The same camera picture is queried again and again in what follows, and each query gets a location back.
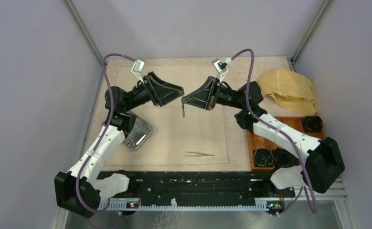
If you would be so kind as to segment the cream cloth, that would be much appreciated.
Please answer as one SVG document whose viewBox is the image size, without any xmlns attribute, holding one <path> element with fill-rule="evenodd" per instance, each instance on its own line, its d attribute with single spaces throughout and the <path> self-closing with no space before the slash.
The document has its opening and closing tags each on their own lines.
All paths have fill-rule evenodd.
<svg viewBox="0 0 372 229">
<path fill-rule="evenodd" d="M 112 86 L 129 91 L 138 78 L 131 67 L 109 66 L 108 78 Z M 185 95 L 199 88 L 215 70 L 209 66 L 146 66 L 142 73 L 154 72 L 160 79 L 182 86 Z M 137 151 L 119 145 L 106 165 L 152 166 L 152 165 L 198 165 L 228 162 L 224 113 L 222 107 L 206 111 L 185 105 L 182 117 L 181 98 L 163 107 L 152 102 L 132 110 L 153 126 L 152 136 Z M 206 157 L 187 157 L 185 151 L 214 154 Z"/>
</svg>

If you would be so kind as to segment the steel instrument tray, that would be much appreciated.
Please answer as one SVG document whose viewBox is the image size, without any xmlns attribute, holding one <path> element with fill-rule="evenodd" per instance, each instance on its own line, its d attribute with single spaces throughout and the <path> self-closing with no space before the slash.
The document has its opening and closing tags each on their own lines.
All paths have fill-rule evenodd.
<svg viewBox="0 0 372 229">
<path fill-rule="evenodd" d="M 152 136 L 153 126 L 131 111 L 128 114 L 135 115 L 136 120 L 132 131 L 126 137 L 123 145 L 131 151 L 137 151 Z"/>
</svg>

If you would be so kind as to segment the steel tweezers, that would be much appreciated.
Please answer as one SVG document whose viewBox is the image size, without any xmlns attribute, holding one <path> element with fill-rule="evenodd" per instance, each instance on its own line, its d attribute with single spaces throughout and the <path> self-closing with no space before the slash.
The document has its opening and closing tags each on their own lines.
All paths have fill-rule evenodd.
<svg viewBox="0 0 372 229">
<path fill-rule="evenodd" d="M 185 103 L 183 101 L 181 102 L 181 106 L 182 106 L 182 117 L 185 118 Z"/>
<path fill-rule="evenodd" d="M 192 152 L 192 151 L 185 151 L 185 156 L 187 157 L 206 157 L 206 156 L 215 156 L 214 154 L 203 153 L 203 152 Z"/>
</svg>

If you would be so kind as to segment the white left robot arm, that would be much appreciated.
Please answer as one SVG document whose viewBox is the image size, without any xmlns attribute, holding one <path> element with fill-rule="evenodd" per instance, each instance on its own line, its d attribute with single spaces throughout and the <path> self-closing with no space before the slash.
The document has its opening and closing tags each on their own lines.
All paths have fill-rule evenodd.
<svg viewBox="0 0 372 229">
<path fill-rule="evenodd" d="M 160 79 L 154 72 L 143 76 L 129 92 L 112 86 L 109 80 L 106 84 L 108 113 L 100 133 L 83 156 L 54 179 L 57 206 L 86 219 L 105 211 L 99 209 L 101 202 L 118 193 L 131 197 L 136 192 L 135 182 L 122 173 L 98 179 L 107 160 L 134 128 L 137 116 L 131 110 L 148 102 L 162 107 L 184 95 L 183 87 Z"/>
</svg>

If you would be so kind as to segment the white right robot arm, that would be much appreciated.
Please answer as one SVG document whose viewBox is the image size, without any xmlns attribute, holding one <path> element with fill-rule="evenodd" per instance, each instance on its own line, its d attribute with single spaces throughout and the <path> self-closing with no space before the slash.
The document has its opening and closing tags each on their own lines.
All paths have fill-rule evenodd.
<svg viewBox="0 0 372 229">
<path fill-rule="evenodd" d="M 326 193 L 345 170 L 336 140 L 322 140 L 284 124 L 259 106 L 262 100 L 256 81 L 233 90 L 209 76 L 201 87 L 184 96 L 182 103 L 207 111 L 218 104 L 237 108 L 239 112 L 234 117 L 242 129 L 273 142 L 300 161 L 298 166 L 276 169 L 264 182 L 263 190 L 268 196 L 275 197 L 287 187 L 302 186 Z"/>
</svg>

